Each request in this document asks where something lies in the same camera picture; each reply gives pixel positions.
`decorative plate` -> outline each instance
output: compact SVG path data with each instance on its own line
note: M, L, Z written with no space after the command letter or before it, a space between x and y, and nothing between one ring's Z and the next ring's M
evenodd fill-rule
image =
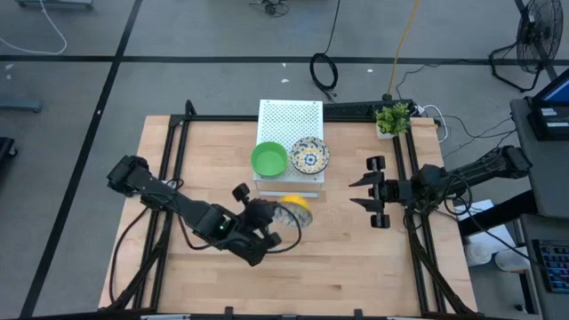
M302 138L291 149L291 163L302 173L319 173L330 163L330 149L319 138Z

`white pegboard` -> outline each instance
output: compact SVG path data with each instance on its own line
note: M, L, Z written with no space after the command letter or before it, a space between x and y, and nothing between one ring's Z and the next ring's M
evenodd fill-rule
M257 144L274 141L280 143L288 153L294 142L304 137L317 137L325 141L322 101L260 101ZM324 183L324 171L304 174L296 170L289 161L286 171L278 177L263 179L254 172L253 180Z

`white pot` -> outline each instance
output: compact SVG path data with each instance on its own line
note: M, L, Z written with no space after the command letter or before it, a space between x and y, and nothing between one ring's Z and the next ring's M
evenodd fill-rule
M377 132L377 139L379 140L388 140L395 138L395 135L391 133L382 133L380 127L377 124L375 125L375 131Z

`green bowl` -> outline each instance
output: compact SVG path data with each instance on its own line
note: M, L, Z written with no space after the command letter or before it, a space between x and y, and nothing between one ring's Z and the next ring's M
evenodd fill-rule
M288 153L276 142L263 142L251 153L251 166L260 176L275 178L288 165Z

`coiled black cable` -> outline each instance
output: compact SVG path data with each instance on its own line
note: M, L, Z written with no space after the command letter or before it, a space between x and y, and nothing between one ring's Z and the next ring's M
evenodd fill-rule
M321 53L315 53L310 59L310 75L312 76L312 81L314 81L314 84L317 86L317 88L320 89L320 91L322 91L326 95L326 97L328 97L329 100L332 100L331 95L333 97L336 97L335 93L329 93L329 92L334 90L336 84L338 83L338 68L336 68L336 65L334 64L332 59L330 59L326 54L328 53L328 50L330 50L330 44L332 44L332 39L334 37L334 30L336 29L336 20L338 19L340 2L341 0L338 0L338 4L336 5L336 14L334 15L334 23L332 25L332 32L330 33L330 40L328 40L328 46L326 47L326 50ZM318 59L324 60L326 63L328 63L328 66L330 66L333 75L332 84L326 85L318 80L317 75L314 72L314 64Z

